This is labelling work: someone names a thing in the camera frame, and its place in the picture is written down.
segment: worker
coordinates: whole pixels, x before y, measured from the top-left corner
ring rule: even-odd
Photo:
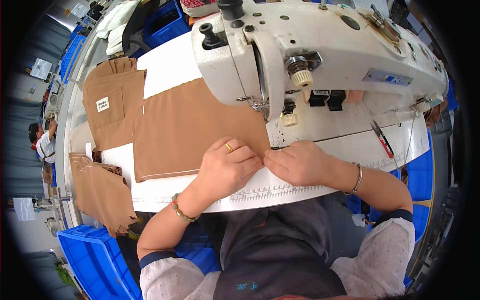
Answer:
[[[93,1],[92,3],[90,3],[90,10],[87,12],[87,15],[95,21],[98,21],[98,19],[100,19],[100,17],[102,16],[102,10],[103,6],[97,4],[96,1]]]
[[[294,186],[324,185],[356,193],[382,211],[357,257],[337,258],[317,199],[231,212],[221,244],[221,272],[202,274],[173,247],[215,201],[245,186],[263,167]],[[393,175],[296,141],[267,150],[263,161],[242,141],[225,137],[205,153],[197,177],[147,224],[137,245],[145,300],[409,299],[403,279],[414,248],[413,204]]]
[[[55,132],[57,123],[52,119],[48,126],[48,131],[44,132],[41,124],[33,123],[28,127],[28,136],[32,143],[32,149],[35,150],[40,159],[53,164],[55,162]]]

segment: fabric label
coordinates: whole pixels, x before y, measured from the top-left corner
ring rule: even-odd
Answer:
[[[96,102],[96,109],[98,112],[101,112],[110,107],[108,104],[108,97],[102,98]]]
[[[314,95],[328,96],[328,90],[313,90]]]

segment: woman's left hand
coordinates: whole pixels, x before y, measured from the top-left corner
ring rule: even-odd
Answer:
[[[227,136],[216,141],[205,152],[197,178],[187,189],[195,191],[206,209],[213,202],[243,188],[263,167],[262,160],[244,142]]]

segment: silver bangle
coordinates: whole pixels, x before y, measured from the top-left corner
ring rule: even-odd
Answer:
[[[352,192],[350,193],[346,193],[346,192],[343,192],[345,195],[349,196],[349,195],[354,195],[357,190],[359,189],[359,186],[360,186],[360,182],[361,182],[361,175],[362,175],[362,171],[361,171],[361,164],[359,163],[353,163],[357,166],[359,166],[359,169],[360,169],[360,176],[359,176],[359,180],[357,181],[357,185],[355,186],[355,188],[353,188]]]

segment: white blouse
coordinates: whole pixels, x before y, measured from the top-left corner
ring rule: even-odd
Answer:
[[[405,292],[403,279],[415,246],[413,223],[389,219],[363,239],[354,258],[339,257],[330,267],[349,296],[379,297]],[[191,261],[164,258],[142,269],[144,300],[211,300],[220,272],[203,275]]]

